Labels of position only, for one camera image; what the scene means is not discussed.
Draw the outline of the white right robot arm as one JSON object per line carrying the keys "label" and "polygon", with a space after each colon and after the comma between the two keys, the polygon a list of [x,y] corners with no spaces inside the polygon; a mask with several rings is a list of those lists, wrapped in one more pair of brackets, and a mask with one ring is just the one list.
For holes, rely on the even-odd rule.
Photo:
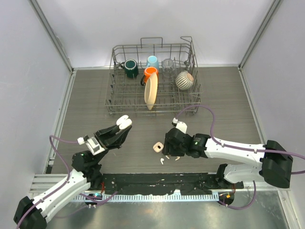
{"label": "white right robot arm", "polygon": [[222,158],[237,162],[236,165],[219,166],[215,182],[220,188],[244,181],[265,181],[278,188],[290,187],[293,158],[277,141],[247,145],[212,139],[205,134],[191,136],[174,127],[165,135],[162,153],[173,157]]}

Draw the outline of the white earbud charging case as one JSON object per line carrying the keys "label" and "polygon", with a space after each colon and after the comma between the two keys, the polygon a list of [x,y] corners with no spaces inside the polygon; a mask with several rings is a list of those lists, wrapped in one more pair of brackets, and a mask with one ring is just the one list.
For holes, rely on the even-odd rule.
{"label": "white earbud charging case", "polygon": [[132,120],[128,115],[123,115],[116,121],[116,125],[120,130],[123,130],[132,125]]}

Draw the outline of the pink earbud charging case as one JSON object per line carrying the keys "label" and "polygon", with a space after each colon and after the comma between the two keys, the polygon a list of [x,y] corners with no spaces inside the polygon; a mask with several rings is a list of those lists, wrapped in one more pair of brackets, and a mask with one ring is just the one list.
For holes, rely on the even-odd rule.
{"label": "pink earbud charging case", "polygon": [[161,143],[161,142],[157,142],[157,143],[155,143],[155,144],[153,145],[153,150],[154,150],[156,153],[162,152],[163,148],[164,148],[164,145],[163,145],[163,143]]}

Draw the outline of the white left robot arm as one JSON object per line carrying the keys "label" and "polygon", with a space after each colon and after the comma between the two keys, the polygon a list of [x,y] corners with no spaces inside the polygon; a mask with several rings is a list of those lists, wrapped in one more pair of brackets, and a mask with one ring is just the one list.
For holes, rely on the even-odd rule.
{"label": "white left robot arm", "polygon": [[50,189],[35,198],[19,201],[13,220],[19,229],[44,229],[57,212],[75,196],[86,190],[101,188],[103,175],[101,159],[112,149],[121,148],[132,128],[131,119],[97,131],[93,137],[79,137],[77,144],[85,144],[86,151],[72,157],[72,170]]}

